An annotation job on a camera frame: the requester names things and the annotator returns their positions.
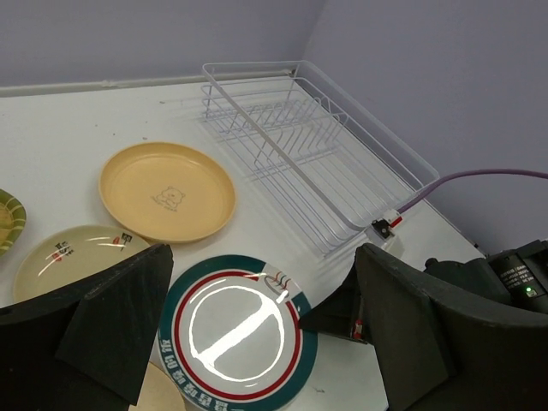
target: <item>orange plate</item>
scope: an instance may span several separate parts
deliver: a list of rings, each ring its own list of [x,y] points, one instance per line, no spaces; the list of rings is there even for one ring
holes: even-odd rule
[[[204,153],[172,143],[145,143],[104,166],[99,192],[112,217],[161,242],[187,242],[219,231],[235,209],[234,184]]]

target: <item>green striped plate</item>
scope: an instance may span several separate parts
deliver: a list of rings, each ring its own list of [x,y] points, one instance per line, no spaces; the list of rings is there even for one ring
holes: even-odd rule
[[[0,189],[0,257],[14,245],[26,222],[27,212],[23,204]]]

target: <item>red ring on plate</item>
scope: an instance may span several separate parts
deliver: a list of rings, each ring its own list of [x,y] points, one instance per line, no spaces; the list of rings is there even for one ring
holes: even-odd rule
[[[187,362],[187,359],[185,358],[184,354],[182,353],[181,349],[181,340],[179,338],[179,326],[181,325],[181,316],[182,316],[182,310],[187,305],[188,300],[190,300],[190,297],[201,287],[203,287],[205,284],[209,283],[210,281],[217,280],[221,277],[247,277],[247,279],[258,281],[259,277],[254,275],[253,273],[245,272],[245,271],[223,271],[219,272],[217,274],[213,274],[212,276],[206,277],[194,285],[190,291],[185,295],[185,297],[182,299],[181,305],[179,306],[177,310],[177,314],[175,317],[175,326],[174,326],[174,339],[175,339],[175,348],[177,350],[177,353],[179,354],[179,358],[181,359],[182,366],[185,369],[185,371],[188,372],[190,377],[199,384],[202,388],[208,390],[210,393],[212,393],[215,396],[221,396],[229,400],[234,401],[248,401],[253,400],[255,398],[260,398],[262,396],[266,396],[276,390],[278,387],[280,387],[285,380],[288,379],[288,377],[291,375],[293,370],[295,369],[295,366],[297,364],[297,360],[299,359],[299,353],[301,351],[301,330],[299,329],[299,318],[297,317],[297,312],[295,310],[295,307],[293,306],[293,303],[288,301],[286,302],[286,306],[289,309],[289,313],[291,314],[291,319],[293,319],[293,325],[295,326],[295,347],[293,351],[293,356],[291,357],[291,361],[289,362],[288,368],[285,370],[285,372],[282,374],[282,376],[274,382],[274,384],[264,388],[261,391],[254,392],[253,394],[230,394],[229,392],[224,392],[221,390],[216,390],[215,388],[211,387],[209,384],[207,384],[205,381],[200,379],[196,373],[190,368],[190,365]]]

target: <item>cable connector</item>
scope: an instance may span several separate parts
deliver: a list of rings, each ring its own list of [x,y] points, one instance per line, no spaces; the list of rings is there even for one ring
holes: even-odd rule
[[[371,226],[375,233],[377,233],[377,235],[379,235],[381,238],[384,238],[385,240],[392,235],[392,228],[390,226],[390,223],[384,218],[373,221],[371,223]]]
[[[396,210],[388,210],[385,214],[383,214],[383,220],[386,220],[389,224],[389,226],[393,229],[396,227],[399,223],[403,221],[403,217],[400,215],[399,212]]]

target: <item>green rim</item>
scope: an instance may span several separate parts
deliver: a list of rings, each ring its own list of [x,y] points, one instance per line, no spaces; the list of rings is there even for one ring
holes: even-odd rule
[[[186,291],[197,281],[216,271],[237,269],[258,273],[262,272],[264,266],[264,261],[253,257],[234,254],[220,255],[193,265],[177,278],[170,288],[158,327],[160,357],[166,373],[178,385],[183,395],[198,408],[207,411],[217,411],[218,409],[226,409],[226,411],[272,411],[280,409],[299,394],[312,373],[318,352],[318,335],[310,331],[301,331],[301,356],[293,374],[275,392],[260,399],[232,402],[224,397],[213,395],[201,385],[193,384],[194,381],[190,378],[188,370],[174,354],[174,347],[176,346],[173,338],[174,318],[176,309]],[[296,308],[298,317],[311,309],[306,296],[302,292],[294,296],[291,302]],[[203,398],[210,401],[201,402],[200,400]]]
[[[8,236],[0,243],[0,256],[2,256],[14,245],[25,228],[27,212],[23,204],[16,197],[2,189],[0,189],[0,207],[7,208],[14,221],[14,226],[11,228]]]

